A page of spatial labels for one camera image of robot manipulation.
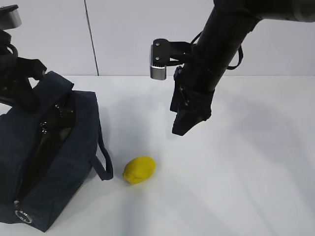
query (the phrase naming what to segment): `white table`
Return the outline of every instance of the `white table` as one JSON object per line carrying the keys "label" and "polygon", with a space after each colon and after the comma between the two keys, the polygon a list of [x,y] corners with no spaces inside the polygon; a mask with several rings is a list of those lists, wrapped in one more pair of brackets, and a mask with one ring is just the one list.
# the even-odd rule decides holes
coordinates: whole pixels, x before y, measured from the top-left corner
{"label": "white table", "polygon": [[[171,78],[68,78],[97,93],[115,178],[92,172],[46,235],[315,235],[315,77],[225,77],[211,119],[184,137],[171,134]],[[130,186],[121,173],[140,155],[157,171]]]}

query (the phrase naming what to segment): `fabric bag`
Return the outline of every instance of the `fabric bag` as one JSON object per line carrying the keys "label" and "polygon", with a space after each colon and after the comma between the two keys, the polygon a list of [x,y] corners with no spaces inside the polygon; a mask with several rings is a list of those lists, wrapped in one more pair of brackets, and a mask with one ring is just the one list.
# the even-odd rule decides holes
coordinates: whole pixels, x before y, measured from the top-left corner
{"label": "fabric bag", "polygon": [[0,116],[0,222],[45,232],[92,167],[101,180],[113,178],[96,95],[72,91],[73,85],[49,72],[33,89],[41,101],[36,113],[15,106]]}

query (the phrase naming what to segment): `yellow lemon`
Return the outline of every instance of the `yellow lemon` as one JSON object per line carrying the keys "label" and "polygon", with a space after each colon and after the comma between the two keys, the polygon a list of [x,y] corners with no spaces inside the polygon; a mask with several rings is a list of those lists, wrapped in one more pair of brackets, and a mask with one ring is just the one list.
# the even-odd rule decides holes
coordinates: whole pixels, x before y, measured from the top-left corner
{"label": "yellow lemon", "polygon": [[150,178],[156,167],[157,164],[153,158],[139,156],[126,165],[123,176],[131,184],[140,183]]}

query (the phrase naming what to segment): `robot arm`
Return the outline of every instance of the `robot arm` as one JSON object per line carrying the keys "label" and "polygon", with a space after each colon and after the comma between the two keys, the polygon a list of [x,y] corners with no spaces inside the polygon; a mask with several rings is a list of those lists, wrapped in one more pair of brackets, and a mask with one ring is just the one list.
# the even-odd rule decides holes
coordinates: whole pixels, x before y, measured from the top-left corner
{"label": "robot arm", "polygon": [[214,0],[215,7],[197,44],[157,39],[151,47],[151,77],[165,80],[166,67],[176,69],[170,110],[176,112],[173,133],[185,135],[211,116],[215,88],[241,44],[259,21],[314,22],[315,0]]}
{"label": "robot arm", "polygon": [[44,79],[47,68],[37,59],[18,57],[11,36],[4,31],[21,25],[17,9],[17,5],[0,8],[0,103],[17,104],[34,112],[39,107],[39,100],[33,93],[29,78]]}

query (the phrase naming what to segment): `bag strap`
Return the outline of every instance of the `bag strap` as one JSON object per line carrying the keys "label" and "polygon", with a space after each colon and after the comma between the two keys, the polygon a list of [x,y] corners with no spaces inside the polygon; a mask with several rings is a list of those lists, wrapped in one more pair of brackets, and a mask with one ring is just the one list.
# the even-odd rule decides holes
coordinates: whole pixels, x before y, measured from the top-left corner
{"label": "bag strap", "polygon": [[99,128],[98,128],[98,146],[103,156],[105,157],[106,170],[104,169],[102,163],[100,162],[100,160],[98,159],[96,155],[91,159],[91,164],[102,181],[110,180],[114,177],[113,164],[108,154],[108,151],[106,150],[104,146],[104,140],[103,140],[102,128],[101,128],[100,122],[99,122]]}

